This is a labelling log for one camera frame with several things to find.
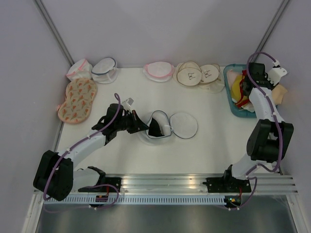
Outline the beige peach bra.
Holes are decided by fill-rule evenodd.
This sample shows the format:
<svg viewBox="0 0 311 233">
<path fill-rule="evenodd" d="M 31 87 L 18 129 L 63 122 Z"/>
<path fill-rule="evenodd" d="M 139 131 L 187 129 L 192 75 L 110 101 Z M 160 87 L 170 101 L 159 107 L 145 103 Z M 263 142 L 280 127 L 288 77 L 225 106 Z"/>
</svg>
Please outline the beige peach bra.
<svg viewBox="0 0 311 233">
<path fill-rule="evenodd" d="M 276 85 L 275 88 L 272 90 L 272 99 L 274 104 L 282 104 L 283 97 L 287 92 L 288 90 L 281 84 Z"/>
</svg>

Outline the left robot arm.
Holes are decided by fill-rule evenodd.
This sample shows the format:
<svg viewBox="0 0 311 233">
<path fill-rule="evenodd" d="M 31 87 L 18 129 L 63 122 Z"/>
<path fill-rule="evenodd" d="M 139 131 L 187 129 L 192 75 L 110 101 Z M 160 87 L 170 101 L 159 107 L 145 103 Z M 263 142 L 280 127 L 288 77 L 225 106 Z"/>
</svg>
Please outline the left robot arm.
<svg viewBox="0 0 311 233">
<path fill-rule="evenodd" d="M 120 131 L 129 134 L 148 130 L 136 111 L 125 110 L 120 104 L 111 104 L 106 115 L 91 128 L 88 135 L 71 147 L 43 153 L 33 186 L 43 192 L 43 199 L 62 201 L 71 191 L 102 192 L 106 187 L 106 174 L 94 166 L 83 170 L 75 168 L 96 150 L 106 146 Z"/>
</svg>

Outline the blue-trimmed white mesh laundry bag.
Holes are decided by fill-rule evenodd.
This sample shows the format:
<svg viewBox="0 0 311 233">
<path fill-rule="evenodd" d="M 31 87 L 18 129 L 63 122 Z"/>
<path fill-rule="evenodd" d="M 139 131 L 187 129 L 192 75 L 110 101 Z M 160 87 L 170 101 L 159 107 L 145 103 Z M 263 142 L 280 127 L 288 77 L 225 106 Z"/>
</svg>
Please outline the blue-trimmed white mesh laundry bag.
<svg viewBox="0 0 311 233">
<path fill-rule="evenodd" d="M 139 132 L 138 138 L 140 141 L 150 146 L 165 144 L 169 142 L 173 136 L 180 139 L 191 139 L 197 134 L 198 131 L 197 120 L 188 113 L 178 112 L 168 116 L 164 111 L 156 110 L 145 115 L 142 118 L 142 121 L 149 126 L 152 118 L 159 123 L 164 136 L 149 136 L 149 129 Z"/>
</svg>

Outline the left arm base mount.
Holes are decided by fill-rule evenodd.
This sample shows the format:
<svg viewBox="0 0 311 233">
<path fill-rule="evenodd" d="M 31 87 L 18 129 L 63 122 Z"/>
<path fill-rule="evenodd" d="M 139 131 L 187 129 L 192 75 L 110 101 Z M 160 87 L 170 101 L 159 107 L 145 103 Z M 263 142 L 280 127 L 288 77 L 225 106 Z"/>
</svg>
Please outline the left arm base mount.
<svg viewBox="0 0 311 233">
<path fill-rule="evenodd" d="M 121 177 L 106 177 L 101 169 L 88 166 L 74 172 L 74 189 L 78 192 L 116 193 L 121 189 Z"/>
</svg>

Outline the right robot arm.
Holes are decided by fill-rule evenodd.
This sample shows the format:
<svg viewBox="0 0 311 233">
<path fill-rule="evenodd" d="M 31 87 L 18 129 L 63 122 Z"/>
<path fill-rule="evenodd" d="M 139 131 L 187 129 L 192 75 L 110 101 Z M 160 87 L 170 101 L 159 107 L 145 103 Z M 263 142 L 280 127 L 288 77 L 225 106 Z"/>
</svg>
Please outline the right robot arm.
<svg viewBox="0 0 311 233">
<path fill-rule="evenodd" d="M 222 187 L 228 192 L 239 187 L 239 180 L 251 179 L 251 173 L 258 168 L 276 172 L 285 156 L 294 126 L 284 121 L 273 103 L 276 85 L 271 73 L 265 72 L 264 64 L 246 65 L 242 94 L 253 104 L 258 121 L 248 138 L 245 155 L 224 172 Z"/>
</svg>

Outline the black bra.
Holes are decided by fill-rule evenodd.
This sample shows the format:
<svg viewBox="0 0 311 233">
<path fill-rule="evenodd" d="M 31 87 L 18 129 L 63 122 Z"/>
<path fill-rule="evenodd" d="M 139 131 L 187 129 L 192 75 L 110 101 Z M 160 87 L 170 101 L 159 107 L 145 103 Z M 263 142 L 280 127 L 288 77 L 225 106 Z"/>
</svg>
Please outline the black bra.
<svg viewBox="0 0 311 233">
<path fill-rule="evenodd" d="M 149 130 L 148 130 L 148 135 L 153 136 L 153 137 L 164 136 L 164 134 L 161 131 L 159 123 L 154 118 L 151 119 Z"/>
</svg>

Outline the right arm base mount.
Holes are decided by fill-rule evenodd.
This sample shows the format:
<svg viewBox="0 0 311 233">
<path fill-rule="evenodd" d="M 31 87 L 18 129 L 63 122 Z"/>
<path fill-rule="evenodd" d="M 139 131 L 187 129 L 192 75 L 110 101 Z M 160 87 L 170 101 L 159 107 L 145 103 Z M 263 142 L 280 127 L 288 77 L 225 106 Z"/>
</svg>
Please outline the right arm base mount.
<svg viewBox="0 0 311 233">
<path fill-rule="evenodd" d="M 221 177 L 207 177 L 203 182 L 208 193 L 251 193 L 249 180 L 240 180 L 232 176 L 232 165 Z"/>
</svg>

